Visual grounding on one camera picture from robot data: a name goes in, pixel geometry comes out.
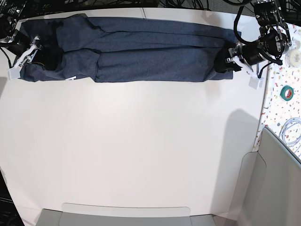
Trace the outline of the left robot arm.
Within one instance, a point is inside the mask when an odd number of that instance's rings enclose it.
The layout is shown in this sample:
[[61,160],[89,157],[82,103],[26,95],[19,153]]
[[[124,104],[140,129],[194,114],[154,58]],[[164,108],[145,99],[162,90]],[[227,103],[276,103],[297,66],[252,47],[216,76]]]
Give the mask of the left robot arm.
[[234,72],[252,70],[262,62],[282,65],[284,55],[292,45],[289,28],[277,0],[262,0],[254,3],[253,11],[259,25],[260,35],[254,41],[246,41],[238,32],[238,23],[244,6],[250,1],[226,1],[237,6],[233,24],[235,41],[227,41],[214,59],[214,70],[218,80],[232,79]]

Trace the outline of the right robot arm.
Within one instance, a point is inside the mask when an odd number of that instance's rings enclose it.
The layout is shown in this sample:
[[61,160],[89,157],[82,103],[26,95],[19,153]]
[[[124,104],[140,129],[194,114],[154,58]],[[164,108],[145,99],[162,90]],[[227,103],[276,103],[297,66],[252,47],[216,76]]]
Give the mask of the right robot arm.
[[8,59],[9,71],[20,70],[25,64],[37,64],[45,70],[54,71],[62,60],[59,46],[37,34],[30,38],[16,26],[30,0],[2,0],[0,2],[0,50],[16,55],[17,61]]

